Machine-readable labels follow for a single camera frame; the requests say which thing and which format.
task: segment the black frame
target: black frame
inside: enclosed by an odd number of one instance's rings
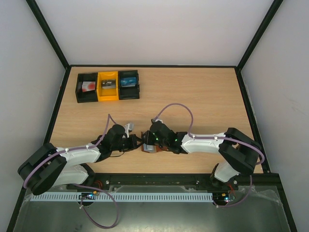
[[[248,97],[248,93],[241,75],[241,70],[245,66],[246,62],[248,61],[251,53],[255,49],[256,45],[258,44],[259,40],[261,39],[262,35],[264,34],[265,30],[267,29],[268,25],[270,24],[272,18],[274,17],[275,13],[279,9],[281,3],[283,0],[274,0],[270,9],[268,10],[267,14],[265,15],[261,25],[259,26],[257,32],[255,33],[252,41],[250,42],[247,50],[245,51],[243,57],[241,58],[238,66],[210,66],[210,65],[69,65],[67,62],[63,52],[61,51],[61,48],[56,41],[51,29],[49,28],[42,12],[40,11],[37,3],[35,0],[26,0],[28,3],[30,9],[32,10],[34,16],[38,20],[42,30],[44,31],[47,39],[49,40],[51,46],[53,47],[55,53],[57,54],[59,60],[61,61],[63,67],[65,68],[65,74],[63,77],[63,81],[61,84],[61,88],[58,94],[58,98],[52,113],[52,117],[47,129],[46,137],[44,140],[44,143],[48,143],[50,141],[57,114],[60,109],[62,97],[66,88],[66,84],[69,78],[69,74],[72,67],[128,67],[128,68],[136,68],[136,67],[157,67],[157,68],[234,68],[235,73],[237,76],[237,80],[239,83],[239,88],[242,94],[242,98],[244,101],[244,105],[247,111],[249,123],[252,129],[253,137],[254,139],[261,145],[263,153],[264,147],[261,140],[261,136],[257,127],[257,123],[255,121],[255,117],[253,114],[253,110],[251,107],[251,103]],[[287,202],[284,189],[282,187],[282,183],[280,180],[280,177],[278,174],[272,174],[267,157],[265,156],[265,162],[262,164],[263,168],[263,174],[253,174],[253,182],[256,186],[276,186],[280,195],[281,202],[283,203],[284,211],[290,226],[290,229],[292,232],[296,232],[296,225],[293,220],[292,213],[289,208],[289,204]],[[184,183],[186,181],[190,182],[190,185],[195,185],[197,189],[201,189],[201,186],[203,186],[203,180],[209,179],[210,174],[98,174],[102,178],[107,178],[110,182],[112,182],[113,179],[120,179],[122,183],[126,184],[136,184],[136,185],[148,185],[147,183],[150,182],[158,182],[162,181],[162,177],[164,177],[165,183],[172,185],[172,181],[175,178],[177,178],[180,182]],[[238,185],[248,185],[249,184],[249,177],[248,176],[237,176],[236,180],[238,182]],[[13,215],[11,217],[7,232],[12,232],[14,230],[17,217],[19,214],[20,207],[22,205],[24,196],[26,194],[26,189],[22,188],[15,206],[15,209],[13,211]]]

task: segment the item in bin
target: item in bin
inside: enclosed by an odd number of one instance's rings
[[[136,77],[124,77],[120,81],[121,87],[132,87],[136,85]]]
[[[115,79],[102,80],[101,87],[102,88],[116,88],[116,80]]]
[[[84,81],[82,84],[82,90],[83,92],[88,92],[95,90],[96,88],[96,82],[95,81]]]

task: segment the gray wall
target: gray wall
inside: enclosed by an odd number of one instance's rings
[[[17,168],[43,143],[64,69],[26,1],[0,7],[0,231],[22,179]]]
[[[285,0],[242,72],[300,232],[309,226],[308,9],[308,0]]]
[[[272,0],[37,0],[70,64],[237,65]]]

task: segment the wooden tabletop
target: wooden tabletop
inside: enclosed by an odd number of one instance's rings
[[[138,70],[140,99],[77,103],[77,74]],[[73,67],[51,137],[58,147],[81,146],[102,134],[107,114],[125,125],[134,123],[133,133],[146,131],[159,111],[169,103],[188,106],[194,115],[192,133],[213,134],[235,127],[252,137],[250,124],[233,68],[107,68]],[[180,106],[167,109],[160,119],[173,131],[187,131],[189,113]],[[144,153],[139,149],[118,158],[89,166],[97,173],[211,173],[223,157],[211,153]],[[261,165],[256,173],[262,173]]]

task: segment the gray floor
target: gray floor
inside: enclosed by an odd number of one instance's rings
[[[285,232],[283,207],[270,187],[257,187],[239,206],[212,203],[119,203],[118,225],[111,232]],[[113,203],[96,202],[87,209],[102,225],[115,218]],[[24,202],[15,232],[99,232],[75,202]]]

